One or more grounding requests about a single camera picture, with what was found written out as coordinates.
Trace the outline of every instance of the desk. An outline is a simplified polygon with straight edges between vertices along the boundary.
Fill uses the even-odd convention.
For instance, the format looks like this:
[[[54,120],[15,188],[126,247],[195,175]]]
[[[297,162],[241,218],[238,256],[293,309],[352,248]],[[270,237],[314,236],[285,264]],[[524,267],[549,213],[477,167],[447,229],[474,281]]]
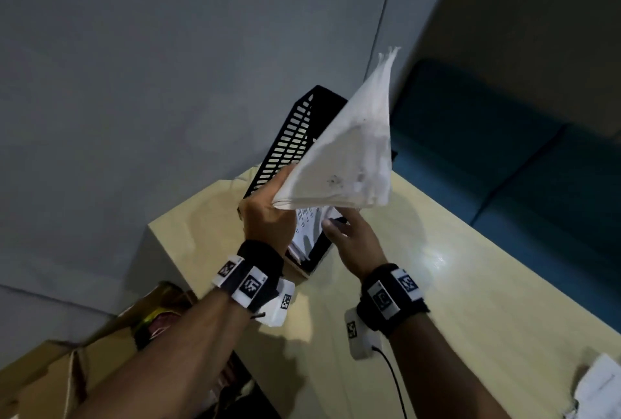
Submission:
[[[236,208],[255,172],[220,180],[150,224],[199,297],[243,240]],[[621,335],[394,172],[392,187],[388,206],[363,211],[388,260],[419,282],[434,322],[511,417],[560,417],[577,367],[598,352],[617,358]],[[360,287],[338,252],[297,282],[284,325],[253,323],[235,349],[276,410],[401,417],[384,360],[350,357],[343,314]],[[394,362],[386,340],[384,351]]]

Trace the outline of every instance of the finger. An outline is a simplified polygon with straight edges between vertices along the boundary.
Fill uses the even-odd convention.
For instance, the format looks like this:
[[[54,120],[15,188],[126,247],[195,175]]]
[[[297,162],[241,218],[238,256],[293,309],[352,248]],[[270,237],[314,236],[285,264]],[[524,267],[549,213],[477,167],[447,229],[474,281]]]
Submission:
[[[334,218],[330,218],[330,221],[344,235],[346,235],[346,236],[352,236],[353,235],[353,227],[351,225],[348,225],[346,223],[342,223],[342,222],[340,222],[338,220],[335,220]]]
[[[357,225],[360,225],[366,222],[365,219],[362,218],[362,215],[360,214],[360,212],[357,211],[355,208],[345,208],[345,207],[336,207],[336,208],[337,208],[337,211],[341,215],[347,218],[347,221],[349,221],[353,227],[356,227]]]
[[[269,182],[255,192],[255,195],[261,197],[262,199],[269,200],[269,203],[271,203],[272,199],[283,186],[284,181],[287,180],[287,177],[289,177],[289,174],[296,167],[296,165],[297,164],[289,164],[288,166],[280,169],[280,171],[278,171],[278,173],[272,177]]]
[[[323,220],[321,222],[321,227],[323,233],[328,236],[328,239],[330,239],[336,247],[341,248],[347,242],[347,236],[341,233],[332,221],[328,219]]]

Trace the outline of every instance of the hand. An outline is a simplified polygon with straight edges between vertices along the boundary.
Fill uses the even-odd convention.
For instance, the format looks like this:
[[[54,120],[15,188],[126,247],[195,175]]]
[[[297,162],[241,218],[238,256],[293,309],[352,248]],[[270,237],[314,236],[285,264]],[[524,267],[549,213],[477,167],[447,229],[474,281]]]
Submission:
[[[340,207],[337,210],[347,218],[349,224],[323,220],[323,232],[338,248],[338,254],[347,269],[363,282],[374,269],[387,264],[388,260],[375,232],[359,211]]]
[[[272,180],[239,204],[246,239],[269,244],[283,258],[296,232],[298,219],[295,210],[278,210],[271,203],[294,167],[295,164],[283,167]]]

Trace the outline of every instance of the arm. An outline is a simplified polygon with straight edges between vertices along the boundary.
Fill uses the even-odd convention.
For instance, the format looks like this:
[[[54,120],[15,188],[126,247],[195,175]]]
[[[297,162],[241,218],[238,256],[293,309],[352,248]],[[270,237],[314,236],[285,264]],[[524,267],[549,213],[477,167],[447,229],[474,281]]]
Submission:
[[[292,170],[285,167],[240,203],[247,240],[284,256],[296,230],[295,211],[271,201]],[[251,313],[214,289],[164,334],[100,384],[71,419],[190,418],[220,375]]]
[[[354,209],[339,208],[348,225],[324,220],[323,231],[361,281],[386,264],[373,229]],[[508,419],[494,397],[423,313],[403,321],[389,339],[419,419]]]

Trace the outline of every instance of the black mesh organizer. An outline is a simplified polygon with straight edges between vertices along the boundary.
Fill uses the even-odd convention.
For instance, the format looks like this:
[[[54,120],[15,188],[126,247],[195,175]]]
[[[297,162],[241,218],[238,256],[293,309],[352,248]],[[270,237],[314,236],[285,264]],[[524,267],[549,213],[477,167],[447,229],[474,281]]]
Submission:
[[[265,159],[246,191],[244,198],[268,182],[281,167],[298,162],[323,133],[347,100],[325,87],[315,86],[294,105],[278,136],[272,143]],[[310,251],[309,260],[298,263],[288,255],[291,262],[310,275],[330,249],[331,242],[321,233]]]

